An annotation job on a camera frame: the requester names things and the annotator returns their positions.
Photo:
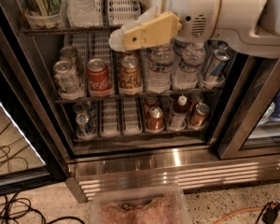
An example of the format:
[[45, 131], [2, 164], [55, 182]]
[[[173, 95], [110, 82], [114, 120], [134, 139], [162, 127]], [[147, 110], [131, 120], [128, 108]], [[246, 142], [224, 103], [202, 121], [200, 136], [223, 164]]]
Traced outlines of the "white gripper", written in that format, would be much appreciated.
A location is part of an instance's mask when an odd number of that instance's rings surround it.
[[173, 37], [183, 42], [208, 39], [250, 43], [267, 0], [138, 0], [149, 8], [136, 21], [111, 33], [114, 51], [151, 48]]

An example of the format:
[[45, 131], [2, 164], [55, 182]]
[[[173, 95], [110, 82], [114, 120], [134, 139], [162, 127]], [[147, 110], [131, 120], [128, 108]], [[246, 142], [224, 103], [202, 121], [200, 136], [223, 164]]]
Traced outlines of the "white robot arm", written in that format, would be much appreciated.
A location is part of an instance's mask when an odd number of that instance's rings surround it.
[[243, 54], [280, 58], [280, 0], [138, 0], [146, 11], [111, 33], [115, 51], [170, 42], [226, 42]]

